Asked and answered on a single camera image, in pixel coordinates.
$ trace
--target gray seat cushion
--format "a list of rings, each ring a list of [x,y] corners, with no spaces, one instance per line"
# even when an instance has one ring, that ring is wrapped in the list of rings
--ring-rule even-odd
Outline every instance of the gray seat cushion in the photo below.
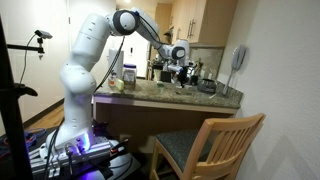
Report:
[[[179,166],[180,170],[183,172],[189,152],[197,134],[198,130],[184,130],[157,134],[156,138],[167,149]],[[206,143],[199,157],[199,161],[206,160],[210,148],[211,144]]]

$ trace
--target chair backrest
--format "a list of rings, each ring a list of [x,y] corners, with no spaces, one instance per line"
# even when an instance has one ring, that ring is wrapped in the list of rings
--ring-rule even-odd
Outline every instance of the chair backrest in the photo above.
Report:
[[[264,119],[263,113],[245,118],[206,119],[189,153],[183,172],[185,179],[212,179],[228,174],[234,179]],[[200,155],[208,142],[210,151],[206,160],[200,161]]]

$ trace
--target wooden cabinet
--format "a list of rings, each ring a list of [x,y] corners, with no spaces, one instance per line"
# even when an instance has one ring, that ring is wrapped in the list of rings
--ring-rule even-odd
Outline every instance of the wooden cabinet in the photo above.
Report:
[[[172,6],[173,43],[225,46],[237,0],[176,0]]]

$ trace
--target camera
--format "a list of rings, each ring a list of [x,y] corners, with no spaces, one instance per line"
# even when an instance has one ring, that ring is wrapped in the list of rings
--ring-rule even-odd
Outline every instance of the camera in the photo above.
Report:
[[[52,38],[52,35],[48,32],[45,32],[45,31],[36,30],[34,33],[43,39],[51,39]]]

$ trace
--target telephone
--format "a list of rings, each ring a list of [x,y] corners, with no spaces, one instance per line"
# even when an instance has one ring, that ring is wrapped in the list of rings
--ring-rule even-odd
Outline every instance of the telephone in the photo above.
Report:
[[[234,70],[239,70],[243,62],[244,56],[246,54],[246,47],[244,45],[239,45],[233,52],[233,59],[231,67]]]

